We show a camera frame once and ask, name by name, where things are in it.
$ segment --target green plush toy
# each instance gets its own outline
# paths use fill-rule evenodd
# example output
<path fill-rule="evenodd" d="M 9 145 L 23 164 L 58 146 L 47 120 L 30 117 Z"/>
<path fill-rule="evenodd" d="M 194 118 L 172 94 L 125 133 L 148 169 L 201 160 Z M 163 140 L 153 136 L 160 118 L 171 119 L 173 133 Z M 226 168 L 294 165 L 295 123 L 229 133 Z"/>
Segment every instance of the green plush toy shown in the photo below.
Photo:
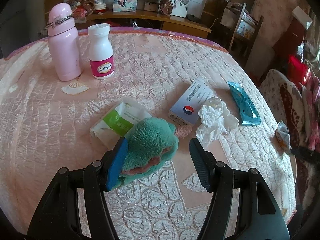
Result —
<path fill-rule="evenodd" d="M 178 149 L 178 138 L 191 132 L 191 126 L 179 126 L 160 118 L 145 118 L 125 135 L 128 154 L 115 187 L 147 176 L 174 156 Z"/>

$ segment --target couple photo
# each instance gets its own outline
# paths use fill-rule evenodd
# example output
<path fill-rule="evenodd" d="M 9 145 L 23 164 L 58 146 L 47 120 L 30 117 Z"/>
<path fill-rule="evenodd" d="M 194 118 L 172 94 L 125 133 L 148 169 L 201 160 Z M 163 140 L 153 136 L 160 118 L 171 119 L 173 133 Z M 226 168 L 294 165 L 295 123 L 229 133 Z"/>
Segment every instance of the couple photo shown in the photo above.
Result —
<path fill-rule="evenodd" d="M 114 12 L 135 12 L 137 8 L 137 0 L 114 0 Z"/>

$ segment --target quilted tablecloth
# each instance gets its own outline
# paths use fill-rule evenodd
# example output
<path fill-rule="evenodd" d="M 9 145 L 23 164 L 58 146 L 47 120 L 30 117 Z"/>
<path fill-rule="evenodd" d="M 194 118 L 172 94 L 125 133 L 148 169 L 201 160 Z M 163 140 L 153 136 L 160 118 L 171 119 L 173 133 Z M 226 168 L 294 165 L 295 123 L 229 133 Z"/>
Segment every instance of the quilted tablecloth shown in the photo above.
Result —
<path fill-rule="evenodd" d="M 238 118 L 223 78 L 243 84 L 262 124 L 239 126 L 210 150 L 234 169 L 258 168 L 288 222 L 295 212 L 290 159 L 276 141 L 277 124 L 268 105 L 233 58 L 210 41 L 160 30 L 111 28 L 109 39 L 115 73 L 105 80 L 92 77 L 86 31 L 79 38 L 84 72 L 71 82 L 59 81 L 46 39 L 0 60 L 0 206 L 15 228 L 26 233 L 60 167 L 84 168 L 102 157 L 106 148 L 89 129 L 119 100 L 134 98 L 153 116 L 167 118 L 195 78 L 204 80 Z M 196 239 L 211 194 L 202 188 L 188 153 L 195 129 L 163 168 L 105 193 L 120 239 Z M 83 233 L 90 236 L 83 190 L 78 196 Z M 235 190 L 227 235 L 235 229 L 238 199 Z"/>

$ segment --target wooden shelf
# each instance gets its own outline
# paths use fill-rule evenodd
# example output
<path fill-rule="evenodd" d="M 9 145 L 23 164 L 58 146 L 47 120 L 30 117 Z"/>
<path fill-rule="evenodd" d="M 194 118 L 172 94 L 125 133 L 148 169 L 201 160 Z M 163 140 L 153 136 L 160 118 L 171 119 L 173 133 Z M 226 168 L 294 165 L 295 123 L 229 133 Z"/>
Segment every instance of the wooden shelf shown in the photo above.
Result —
<path fill-rule="evenodd" d="M 173 15 L 166 16 L 166 15 L 163 15 L 162 13 L 143 11 L 143 10 L 137 10 L 136 12 L 108 11 L 102 15 L 98 15 L 98 14 L 89 15 L 87 17 L 87 20 L 112 19 L 112 18 L 134 18 L 134 19 L 156 20 L 156 21 L 162 21 L 162 22 L 168 22 L 168 23 L 187 26 L 187 27 L 198 29 L 207 33 L 211 32 L 211 30 L 207 28 L 205 25 L 189 21 L 186 18 L 173 16 Z"/>

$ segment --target crumpled white paper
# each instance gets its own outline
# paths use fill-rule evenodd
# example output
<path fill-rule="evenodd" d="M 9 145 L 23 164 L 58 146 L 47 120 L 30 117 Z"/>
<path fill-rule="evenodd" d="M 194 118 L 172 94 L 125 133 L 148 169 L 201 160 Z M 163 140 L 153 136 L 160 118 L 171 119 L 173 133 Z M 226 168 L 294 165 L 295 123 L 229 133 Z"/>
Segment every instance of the crumpled white paper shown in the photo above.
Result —
<path fill-rule="evenodd" d="M 211 141 L 218 140 L 222 133 L 229 134 L 231 129 L 239 125 L 239 120 L 227 108 L 225 102 L 218 97 L 208 99 L 198 112 L 201 125 L 196 131 L 196 136 L 203 146 Z"/>

